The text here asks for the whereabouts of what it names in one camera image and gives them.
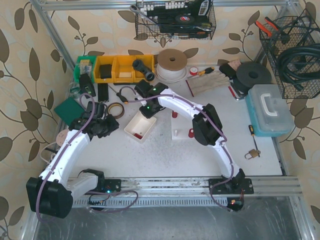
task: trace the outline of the metal floor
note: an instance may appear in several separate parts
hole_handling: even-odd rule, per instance
[[[39,223],[33,240],[299,240],[287,197],[246,198],[240,212],[219,207],[142,207],[115,214],[73,208]]]

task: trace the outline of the black wire basket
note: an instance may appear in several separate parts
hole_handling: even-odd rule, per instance
[[[297,83],[289,83],[283,77],[283,71],[279,69],[277,62],[280,54],[290,48],[296,46],[310,46],[315,43],[316,38],[319,38],[319,32],[308,30],[309,26],[313,29],[319,29],[314,19],[310,17],[309,12],[305,9],[300,16],[284,16],[274,22],[280,28],[276,31],[269,24],[264,27],[272,33],[272,36],[267,36],[265,32],[259,29],[259,37],[262,47],[270,62],[275,79],[277,81],[282,98],[284,99],[312,99],[320,94],[320,74],[308,81],[302,82],[299,78],[293,78]],[[294,74],[302,75],[308,73],[316,73],[320,71],[320,59],[314,59],[311,56],[297,56],[292,59],[287,65],[288,69]]]
[[[165,1],[148,1],[137,2],[136,6],[141,9],[144,5],[152,5],[154,9],[165,9],[163,11],[168,12],[167,17],[155,16],[156,11],[148,11],[147,16],[152,18],[157,24],[154,24],[139,14],[135,15],[135,33],[137,40],[154,39],[155,42],[159,42],[162,47],[167,42],[171,42],[172,39],[181,40],[212,40],[216,30],[216,17],[213,4],[210,5],[208,12],[204,16],[189,16],[187,14],[181,14],[182,8],[178,9],[166,9]],[[195,21],[192,24],[184,23],[177,24],[175,17],[180,16],[182,19],[194,18]],[[165,24],[166,22],[175,22],[174,24]]]

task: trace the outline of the white box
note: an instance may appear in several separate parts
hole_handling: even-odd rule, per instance
[[[148,119],[145,118],[140,111],[138,111],[128,125],[124,128],[124,131],[137,142],[143,143],[150,134],[151,128],[156,121],[157,119],[154,116]],[[135,134],[139,134],[142,136],[142,138],[137,138],[134,136]]]

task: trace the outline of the pliers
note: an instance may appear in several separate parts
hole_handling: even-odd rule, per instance
[[[272,21],[269,17],[265,17],[264,20],[266,21],[267,24],[269,24],[273,29],[275,29],[276,31],[279,31],[280,27],[274,22]],[[259,21],[255,21],[254,23],[259,29],[261,29],[261,31],[263,31],[264,33],[266,33],[266,35],[268,36],[268,38],[272,37],[272,32],[269,31],[264,25],[262,25]],[[288,33],[281,31],[280,32],[280,39],[281,39],[281,43],[282,44],[287,44],[290,41],[290,36]]]

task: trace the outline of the brass padlock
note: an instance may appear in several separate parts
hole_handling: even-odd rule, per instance
[[[256,150],[256,149],[252,149],[250,150],[246,155],[244,155],[245,159],[253,159],[255,157],[258,157],[258,155],[260,154],[261,152],[259,150]]]

